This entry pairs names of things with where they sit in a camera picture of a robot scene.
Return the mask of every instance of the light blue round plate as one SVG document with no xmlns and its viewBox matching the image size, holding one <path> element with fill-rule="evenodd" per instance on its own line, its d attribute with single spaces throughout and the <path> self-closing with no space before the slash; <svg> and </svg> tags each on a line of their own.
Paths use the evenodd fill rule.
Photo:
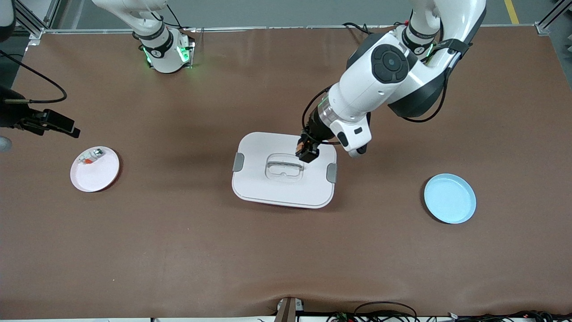
<svg viewBox="0 0 572 322">
<path fill-rule="evenodd" d="M 463 178 L 454 174 L 431 178 L 423 196 L 431 214 L 446 223 L 466 222 L 475 213 L 475 192 Z"/>
</svg>

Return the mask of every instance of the white robot link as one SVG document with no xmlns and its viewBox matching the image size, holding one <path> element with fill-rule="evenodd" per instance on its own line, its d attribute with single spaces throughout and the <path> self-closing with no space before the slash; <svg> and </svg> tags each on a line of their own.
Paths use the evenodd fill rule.
<svg viewBox="0 0 572 322">
<path fill-rule="evenodd" d="M 300 160 L 316 159 L 318 146 L 335 144 L 326 141 L 334 136 L 351 156 L 362 155 L 371 140 L 373 110 L 388 103 L 395 114 L 411 120 L 427 112 L 446 89 L 484 19 L 486 0 L 410 1 L 408 25 L 370 34 L 348 59 L 340 81 L 306 107 L 296 148 Z M 434 43 L 439 31 L 442 40 Z M 324 93 L 305 122 L 305 113 Z"/>
<path fill-rule="evenodd" d="M 133 29 L 133 36 L 143 44 L 147 60 L 156 71 L 174 73 L 192 63 L 194 39 L 167 27 L 156 12 L 167 6 L 167 0 L 92 1 Z"/>
</svg>

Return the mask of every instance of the black strap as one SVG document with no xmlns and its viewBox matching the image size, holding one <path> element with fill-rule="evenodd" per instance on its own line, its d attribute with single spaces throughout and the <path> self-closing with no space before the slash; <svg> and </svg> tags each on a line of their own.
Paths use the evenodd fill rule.
<svg viewBox="0 0 572 322">
<path fill-rule="evenodd" d="M 471 48 L 472 43 L 465 44 L 461 40 L 458 39 L 447 39 L 439 42 L 438 44 L 433 47 L 433 53 L 437 50 L 448 48 L 449 54 L 454 54 L 455 52 L 461 53 L 461 58 L 465 55 L 469 48 Z"/>
</svg>

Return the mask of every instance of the black round button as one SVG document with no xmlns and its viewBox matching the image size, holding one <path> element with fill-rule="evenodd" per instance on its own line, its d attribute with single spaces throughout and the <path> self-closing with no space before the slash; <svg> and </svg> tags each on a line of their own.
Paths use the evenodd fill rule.
<svg viewBox="0 0 572 322">
<path fill-rule="evenodd" d="M 383 55 L 383 65 L 392 72 L 395 72 L 401 68 L 401 58 L 395 53 L 388 52 Z"/>
</svg>

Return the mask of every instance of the table surface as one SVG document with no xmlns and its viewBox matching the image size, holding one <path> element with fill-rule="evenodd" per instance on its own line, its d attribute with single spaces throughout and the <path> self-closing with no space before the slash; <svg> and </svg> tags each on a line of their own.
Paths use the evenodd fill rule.
<svg viewBox="0 0 572 322">
<path fill-rule="evenodd" d="M 231 188 L 240 139 L 300 131 L 316 92 L 363 39 L 349 30 L 197 36 L 196 64 L 145 65 L 131 35 L 44 35 L 24 62 L 69 98 L 79 139 L 1 129 L 3 319 L 244 316 L 297 296 L 306 309 L 400 301 L 421 315 L 570 311 L 572 109 L 554 49 L 534 28 L 481 28 L 431 122 L 387 107 L 367 155 L 339 151 L 333 201 L 299 210 L 242 201 Z M 59 94 L 21 69 L 15 89 Z M 69 179 L 92 146 L 122 157 L 117 183 Z M 465 178 L 477 210 L 445 225 L 424 183 Z"/>
</svg>

